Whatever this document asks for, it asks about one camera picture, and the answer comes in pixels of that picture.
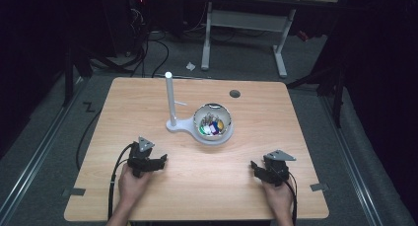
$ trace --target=white base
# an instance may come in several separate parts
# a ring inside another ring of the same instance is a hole
[[[282,53],[276,52],[276,50],[277,50],[277,45],[274,45],[273,52],[274,52],[274,57],[276,58],[276,65],[277,65],[277,70],[279,71],[279,76],[281,78],[286,78],[287,72],[286,72],[285,63],[283,62]]]
[[[197,133],[197,130],[194,128],[193,116],[189,119],[178,119],[176,121],[175,126],[172,126],[172,122],[168,120],[166,123],[166,128],[169,132],[179,132],[179,131],[188,132],[198,142],[205,144],[205,145],[211,145],[211,146],[220,145],[220,144],[227,142],[227,140],[231,138],[234,132],[234,126],[231,123],[231,125],[229,126],[229,130],[227,131],[225,135],[221,137],[221,139],[206,140],[200,135],[200,133]]]
[[[201,70],[209,70],[210,44],[207,44],[209,44],[209,41],[203,45]]]

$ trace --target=wooden table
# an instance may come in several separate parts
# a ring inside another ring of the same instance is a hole
[[[241,96],[232,98],[231,90]],[[131,220],[271,219],[261,182],[249,162],[263,166],[262,156],[276,149],[297,158],[288,166],[298,183],[298,218],[328,215],[322,192],[310,188],[318,179],[283,83],[175,79],[174,96],[187,103],[176,106],[177,118],[191,117],[206,103],[226,107],[235,126],[231,139],[211,147],[185,132],[168,132],[165,79],[116,78],[75,184],[86,192],[70,197],[67,220],[106,220],[112,169],[121,150],[139,135],[155,143],[151,158],[168,154],[169,160],[154,173]]]

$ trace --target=human hand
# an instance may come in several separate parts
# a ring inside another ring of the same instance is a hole
[[[132,172],[132,168],[124,164],[118,182],[120,194],[119,204],[127,208],[133,207],[144,194],[153,173],[144,173],[141,178],[136,178]]]
[[[107,221],[106,226],[126,225],[133,206],[144,194],[153,173],[145,173],[138,179],[133,176],[132,172],[132,168],[127,164],[123,165],[122,174],[118,183],[120,201]]]
[[[293,188],[292,181],[288,181],[288,184]],[[289,187],[285,183],[279,187],[267,182],[262,182],[262,185],[265,190],[268,205],[272,209],[278,225],[293,225],[291,212],[293,194]]]

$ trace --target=white desk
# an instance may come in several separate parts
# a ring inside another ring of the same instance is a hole
[[[309,0],[316,2],[337,2],[338,0]],[[286,37],[296,13],[296,9],[292,9],[287,17],[260,15],[252,13],[242,13],[233,11],[213,10],[212,3],[208,3],[207,19],[206,19],[206,37],[203,44],[202,54],[202,70],[209,69],[210,60],[210,34],[212,26],[231,27],[238,29],[249,29],[258,31],[269,31],[280,33],[281,36],[278,43],[273,46],[274,57],[279,75],[282,78],[287,77],[287,71],[282,57],[282,49],[285,44]]]

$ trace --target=colorful object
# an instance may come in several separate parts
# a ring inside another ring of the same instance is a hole
[[[211,113],[205,115],[200,121],[199,132],[204,135],[222,134],[224,130],[224,123],[218,116]]]

